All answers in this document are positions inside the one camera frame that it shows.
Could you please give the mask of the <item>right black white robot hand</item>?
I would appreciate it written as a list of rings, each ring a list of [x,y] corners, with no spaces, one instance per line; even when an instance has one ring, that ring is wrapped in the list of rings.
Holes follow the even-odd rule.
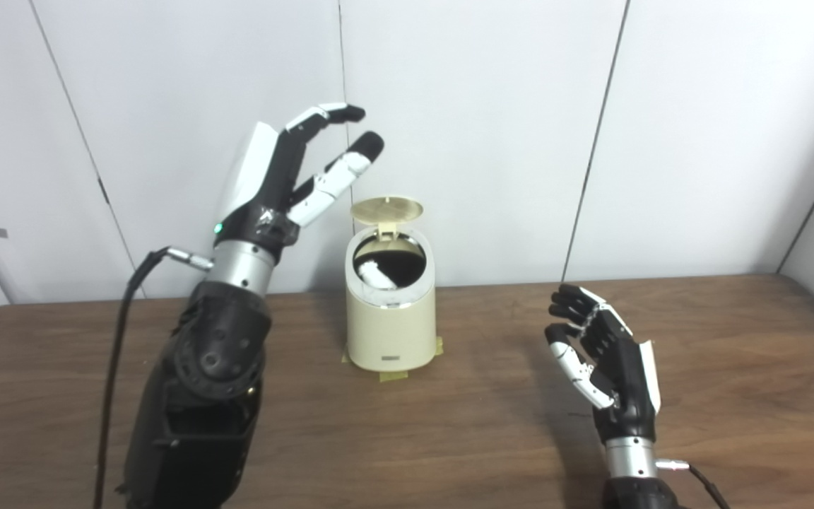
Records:
[[[602,443],[620,438],[656,442],[661,397],[651,341],[637,341],[607,300],[563,283],[551,296],[545,328],[553,357],[592,406]]]

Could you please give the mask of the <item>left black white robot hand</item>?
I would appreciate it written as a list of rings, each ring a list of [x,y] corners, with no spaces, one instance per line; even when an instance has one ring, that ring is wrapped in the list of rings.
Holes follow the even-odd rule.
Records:
[[[240,241],[275,263],[378,159],[384,140],[372,130],[358,137],[322,171],[298,183],[307,145],[331,124],[361,122],[365,111],[348,103],[308,107],[281,130],[256,124],[230,174],[228,200],[218,213],[214,245]]]

